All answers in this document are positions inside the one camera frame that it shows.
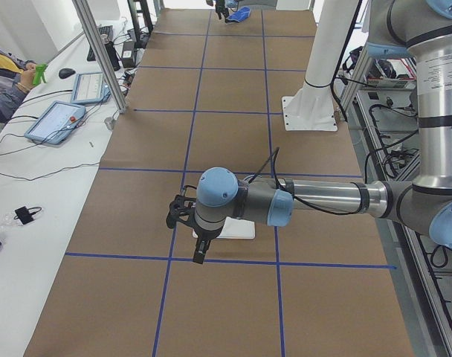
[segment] person's arm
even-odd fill
[[[35,71],[24,71],[16,76],[13,86],[0,94],[0,123],[6,123],[19,108],[26,95],[33,88]]]

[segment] metal arm tube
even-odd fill
[[[100,69],[104,74],[104,79],[107,86],[109,86],[112,97],[114,97],[119,113],[123,114],[126,111],[126,101],[118,85],[114,69],[110,63],[109,56],[107,55],[106,47],[100,39],[100,34],[95,25],[95,19],[91,9],[86,0],[72,0],[72,3],[76,8],[79,20],[83,24],[85,37],[87,37],[87,40],[94,51],[96,61],[99,63]]]
[[[387,189],[382,182],[367,184],[369,204],[364,204],[360,213],[374,217],[383,216],[387,209]],[[295,196],[312,205],[338,212],[355,212],[361,205],[362,195],[354,184],[339,182],[318,182],[294,180]],[[311,210],[312,208],[294,202],[294,209]]]

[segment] blue joint cap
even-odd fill
[[[426,0],[431,9],[452,20],[452,0]]]
[[[294,209],[294,199],[289,192],[276,190],[269,207],[268,225],[284,227],[289,223]]]
[[[452,249],[452,202],[436,214],[429,227],[429,237]]]
[[[404,46],[379,45],[378,43],[368,42],[368,55],[379,59],[398,59],[408,58],[411,54]]]
[[[231,202],[238,193],[236,176],[223,167],[213,167],[199,179],[196,197],[208,207],[221,207]]]

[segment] black box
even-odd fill
[[[135,42],[126,41],[123,43],[120,60],[122,61],[122,66],[124,68],[135,67],[137,61],[137,48],[135,48]]]

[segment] person's hand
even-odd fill
[[[26,65],[26,69],[36,69],[36,63],[32,63],[32,62],[29,62],[27,65]]]
[[[27,71],[24,71],[23,73],[21,73],[21,80],[19,81],[19,84],[21,84],[23,88],[26,88],[28,91],[30,91],[34,88],[33,80],[35,74],[36,71],[34,69],[28,69]]]

